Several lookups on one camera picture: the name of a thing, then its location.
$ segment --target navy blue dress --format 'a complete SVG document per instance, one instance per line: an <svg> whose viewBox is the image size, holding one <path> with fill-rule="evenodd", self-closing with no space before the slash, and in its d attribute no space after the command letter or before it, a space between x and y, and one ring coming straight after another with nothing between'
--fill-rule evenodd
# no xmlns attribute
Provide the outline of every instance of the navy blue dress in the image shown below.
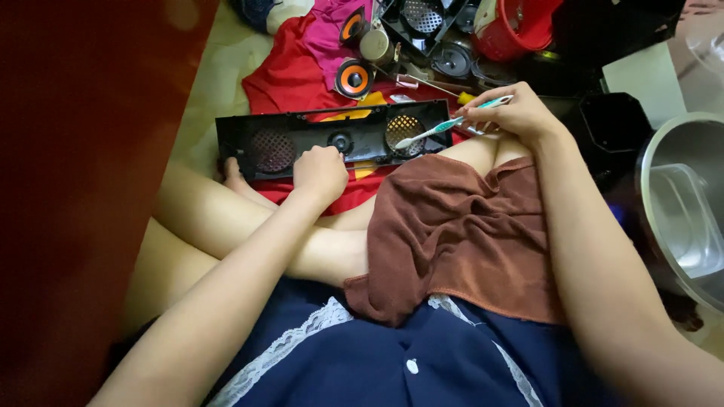
<svg viewBox="0 0 724 407"><path fill-rule="evenodd" d="M457 298L401 327L359 319L341 291L282 278L209 406L617 406L569 329Z"/></svg>

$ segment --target plastic container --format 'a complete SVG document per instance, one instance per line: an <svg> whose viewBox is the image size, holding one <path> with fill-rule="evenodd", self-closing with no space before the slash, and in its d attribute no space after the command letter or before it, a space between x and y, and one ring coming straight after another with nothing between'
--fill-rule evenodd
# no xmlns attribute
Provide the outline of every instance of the plastic container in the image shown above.
<svg viewBox="0 0 724 407"><path fill-rule="evenodd" d="M471 35L482 54L509 62L540 51L552 39L551 15L563 0L497 0L497 18Z"/></svg>
<svg viewBox="0 0 724 407"><path fill-rule="evenodd" d="M690 278L724 267L724 238L707 202L704 181L685 164L651 168L654 217L679 266Z"/></svg>

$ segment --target beige floor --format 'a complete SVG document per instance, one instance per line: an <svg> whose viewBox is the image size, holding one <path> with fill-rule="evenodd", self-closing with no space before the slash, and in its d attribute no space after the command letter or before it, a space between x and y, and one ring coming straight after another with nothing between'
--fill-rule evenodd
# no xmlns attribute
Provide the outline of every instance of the beige floor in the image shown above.
<svg viewBox="0 0 724 407"><path fill-rule="evenodd" d="M313 0L285 0L267 19L271 32L289 17L305 15ZM214 118L249 113L241 80L269 55L274 41L239 22L221 1L201 64L191 89L171 158L183 161L207 177L216 169L218 147ZM693 343L724 360L724 319L699 307L704 328L683 334Z"/></svg>

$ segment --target white lace trim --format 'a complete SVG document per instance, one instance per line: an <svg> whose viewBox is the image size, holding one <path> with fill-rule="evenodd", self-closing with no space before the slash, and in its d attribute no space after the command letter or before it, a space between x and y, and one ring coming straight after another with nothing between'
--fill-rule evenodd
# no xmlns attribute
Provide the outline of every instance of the white lace trim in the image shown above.
<svg viewBox="0 0 724 407"><path fill-rule="evenodd" d="M209 403L210 407L233 406L269 369L286 357L297 345L317 332L343 322L352 315L334 297L313 312L299 328L288 330L275 340L261 355L244 366Z"/></svg>
<svg viewBox="0 0 724 407"><path fill-rule="evenodd" d="M470 319L463 315L463 312L460 310L460 308L458 308L458 305L455 304L453 300L450 299L450 297L448 297L447 295L431 295L430 298L428 298L427 300L427 305L431 306L434 309L442 308L445 311L449 311L457 318L460 318L463 321L469 323L470 325L475 326L475 324ZM541 403L540 399L538 398L536 390L528 381L528 377L526 377L521 368L517 365L513 358L508 355L508 352L501 348L500 345L495 343L495 341L493 341L493 343L502 355L502 358L505 360L505 364L508 365L508 370L510 370L510 374L513 375L513 380L515 380L515 384L518 386L518 390L526 399L528 405L531 407L543 407L543 403Z"/></svg>

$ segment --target perforated metal grille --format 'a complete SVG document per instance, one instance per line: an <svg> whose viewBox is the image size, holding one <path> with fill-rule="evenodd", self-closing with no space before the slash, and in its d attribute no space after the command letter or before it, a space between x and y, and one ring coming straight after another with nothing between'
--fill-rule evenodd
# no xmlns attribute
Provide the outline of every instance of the perforated metal grille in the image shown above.
<svg viewBox="0 0 724 407"><path fill-rule="evenodd" d="M384 132L384 141L398 156L414 157L422 152L425 146L425 139L412 143L402 150L395 150L395 146L406 138L415 137L425 133L425 126L414 117L401 114L387 123L387 130Z"/></svg>
<svg viewBox="0 0 724 407"><path fill-rule="evenodd" d="M430 34L442 24L442 10L424 0L407 0L402 11L408 24L415 30Z"/></svg>
<svg viewBox="0 0 724 407"><path fill-rule="evenodd" d="M281 130L259 130L251 139L256 156L256 169L261 172L280 172L294 164L297 156L294 143Z"/></svg>

